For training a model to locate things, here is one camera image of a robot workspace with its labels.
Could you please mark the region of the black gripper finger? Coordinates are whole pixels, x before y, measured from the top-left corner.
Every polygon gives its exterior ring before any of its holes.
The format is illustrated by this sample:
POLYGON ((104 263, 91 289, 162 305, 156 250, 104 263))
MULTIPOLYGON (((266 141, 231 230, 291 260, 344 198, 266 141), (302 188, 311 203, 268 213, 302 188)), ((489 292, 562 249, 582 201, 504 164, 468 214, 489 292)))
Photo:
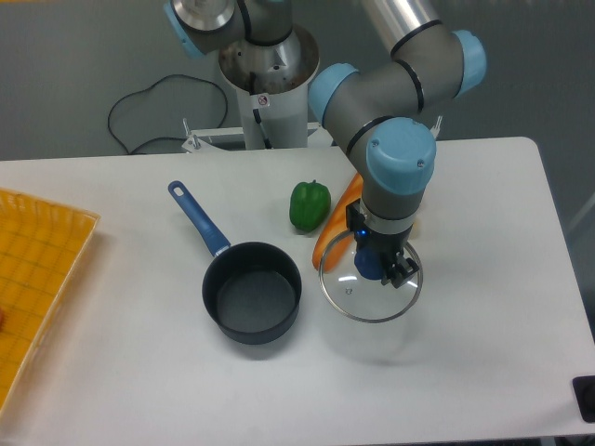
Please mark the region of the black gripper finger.
POLYGON ((394 258, 383 257, 381 259, 383 285, 390 284, 395 289, 400 288, 417 274, 417 262, 411 258, 397 255, 394 258))

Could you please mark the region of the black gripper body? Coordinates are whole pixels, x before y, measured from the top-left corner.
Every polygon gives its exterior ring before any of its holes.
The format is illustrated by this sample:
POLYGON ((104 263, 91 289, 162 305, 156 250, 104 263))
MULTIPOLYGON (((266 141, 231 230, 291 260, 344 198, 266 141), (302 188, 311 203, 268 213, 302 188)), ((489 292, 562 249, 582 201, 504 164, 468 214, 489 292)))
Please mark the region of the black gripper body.
POLYGON ((367 209, 362 200, 349 204, 346 223, 356 242, 354 265, 360 274, 382 275, 383 257, 404 256, 414 221, 415 214, 396 220, 377 216, 367 209))

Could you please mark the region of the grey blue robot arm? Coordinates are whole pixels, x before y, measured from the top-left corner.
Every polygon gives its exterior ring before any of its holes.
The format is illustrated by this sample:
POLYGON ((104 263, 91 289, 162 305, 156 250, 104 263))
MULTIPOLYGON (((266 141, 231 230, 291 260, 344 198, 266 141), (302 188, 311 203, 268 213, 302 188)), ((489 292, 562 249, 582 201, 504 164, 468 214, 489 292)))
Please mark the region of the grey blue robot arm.
POLYGON ((390 61, 362 73, 347 63, 321 69, 288 1, 168 1, 164 11, 189 56, 218 55, 248 149, 304 146, 314 115, 345 153, 364 182, 347 207, 360 274, 397 287, 416 274, 404 247, 436 156, 416 116, 483 80, 481 41, 448 30, 427 1, 367 1, 390 61))

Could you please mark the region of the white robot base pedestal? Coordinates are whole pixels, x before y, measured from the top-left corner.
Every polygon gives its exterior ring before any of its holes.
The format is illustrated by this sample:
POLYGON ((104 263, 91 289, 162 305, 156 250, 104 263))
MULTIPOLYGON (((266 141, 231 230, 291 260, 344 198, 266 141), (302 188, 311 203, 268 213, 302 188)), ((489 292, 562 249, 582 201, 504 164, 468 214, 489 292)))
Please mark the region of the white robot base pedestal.
POLYGON ((308 90, 319 64, 314 38, 298 25, 275 46, 241 40, 220 49, 218 65, 236 93, 247 149, 307 145, 308 90))

